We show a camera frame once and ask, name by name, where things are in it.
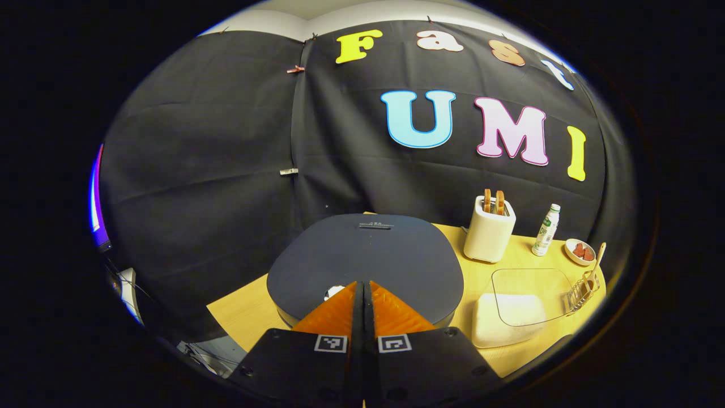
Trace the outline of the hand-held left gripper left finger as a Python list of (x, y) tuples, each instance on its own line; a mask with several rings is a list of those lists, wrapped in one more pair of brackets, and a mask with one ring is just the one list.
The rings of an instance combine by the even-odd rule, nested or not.
[(261, 408), (364, 408), (364, 283), (352, 282), (305, 317), (343, 327), (269, 329), (229, 377)]

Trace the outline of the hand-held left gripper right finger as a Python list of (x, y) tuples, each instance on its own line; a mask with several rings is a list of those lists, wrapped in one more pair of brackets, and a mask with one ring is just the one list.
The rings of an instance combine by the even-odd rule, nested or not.
[(504, 386), (458, 328), (404, 335), (376, 333), (370, 282), (362, 285), (362, 405), (364, 408), (475, 406)]

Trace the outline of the dark grey rice cooker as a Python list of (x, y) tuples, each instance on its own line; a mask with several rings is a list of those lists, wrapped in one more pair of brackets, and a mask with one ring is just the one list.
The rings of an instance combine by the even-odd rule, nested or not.
[(343, 214), (312, 224), (272, 264), (267, 290), (292, 327), (330, 288), (355, 281), (380, 284), (437, 328), (450, 325), (464, 290), (460, 262), (440, 229), (384, 214)]

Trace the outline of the wire chopstick holder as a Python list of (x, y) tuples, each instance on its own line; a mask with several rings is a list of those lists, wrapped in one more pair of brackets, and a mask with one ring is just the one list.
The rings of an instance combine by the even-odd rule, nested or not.
[(572, 315), (580, 310), (599, 288), (600, 282), (595, 271), (584, 273), (582, 279), (576, 281), (569, 292), (564, 295), (565, 315)]

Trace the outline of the wooden spoon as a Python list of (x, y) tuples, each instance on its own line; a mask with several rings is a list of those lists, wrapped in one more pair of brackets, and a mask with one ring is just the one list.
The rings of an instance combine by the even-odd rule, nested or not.
[(602, 258), (606, 251), (606, 247), (607, 247), (607, 243), (602, 242), (600, 245), (600, 250), (596, 254), (596, 260), (595, 260), (594, 266), (587, 274), (583, 275), (583, 281), (585, 282), (587, 289), (590, 291), (595, 291), (600, 287), (600, 284), (598, 283), (598, 280), (596, 279), (596, 269), (600, 266), (600, 262), (602, 261)]

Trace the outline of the clear plastic rice container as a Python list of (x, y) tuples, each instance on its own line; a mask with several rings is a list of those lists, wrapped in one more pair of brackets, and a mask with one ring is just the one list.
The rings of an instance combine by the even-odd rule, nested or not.
[(536, 295), (544, 304), (547, 315), (544, 326), (546, 328), (553, 320), (565, 316), (564, 295), (572, 289), (572, 286), (572, 282), (559, 269), (497, 269), (492, 272), (489, 283), (479, 297), (488, 292)]

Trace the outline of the white toaster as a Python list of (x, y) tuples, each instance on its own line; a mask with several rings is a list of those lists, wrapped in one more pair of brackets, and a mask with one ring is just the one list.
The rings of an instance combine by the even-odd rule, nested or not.
[(484, 196), (474, 201), (473, 214), (464, 239), (463, 253), (471, 259), (496, 263), (505, 253), (516, 216), (510, 202), (504, 201), (504, 214), (494, 214), (483, 210)]

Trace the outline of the white drink bottle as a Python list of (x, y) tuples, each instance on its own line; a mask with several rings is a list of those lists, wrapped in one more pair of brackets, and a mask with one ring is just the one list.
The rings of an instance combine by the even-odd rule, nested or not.
[(547, 254), (549, 247), (551, 247), (551, 243), (557, 230), (559, 220), (560, 206), (553, 203), (549, 207), (549, 211), (544, 217), (535, 243), (532, 246), (532, 253), (534, 255), (543, 257)]

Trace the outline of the white round plate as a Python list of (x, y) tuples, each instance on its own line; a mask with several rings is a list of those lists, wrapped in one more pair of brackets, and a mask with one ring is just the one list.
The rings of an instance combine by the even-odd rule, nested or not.
[(590, 266), (593, 263), (595, 263), (595, 261), (585, 262), (581, 258), (575, 257), (575, 255), (573, 255), (572, 249), (575, 247), (575, 245), (577, 243), (583, 243), (585, 245), (585, 247), (591, 247), (588, 243), (583, 242), (582, 240), (567, 239), (567, 240), (565, 240), (565, 243), (564, 243), (564, 251), (565, 251), (565, 254), (567, 255), (567, 257), (569, 257), (569, 259), (572, 260), (575, 264), (578, 264), (581, 266)]

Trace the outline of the black backdrop cloth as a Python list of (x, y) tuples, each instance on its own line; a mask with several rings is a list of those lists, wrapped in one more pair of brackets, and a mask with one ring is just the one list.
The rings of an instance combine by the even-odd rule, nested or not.
[(369, 211), (461, 227), (484, 188), (509, 199), (516, 235), (559, 204), (556, 237), (606, 242), (611, 277), (641, 219), (632, 148), (596, 91), (554, 66), (510, 36), (443, 22), (199, 36), (105, 137), (112, 242), (188, 341), (223, 335), (207, 304), (314, 222)]

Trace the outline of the computer monitor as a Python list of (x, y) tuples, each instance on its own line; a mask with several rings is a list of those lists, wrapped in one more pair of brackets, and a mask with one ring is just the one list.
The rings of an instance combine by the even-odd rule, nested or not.
[(93, 162), (89, 184), (89, 219), (93, 242), (99, 253), (105, 253), (112, 248), (102, 215), (100, 202), (100, 165), (104, 145), (101, 144)]

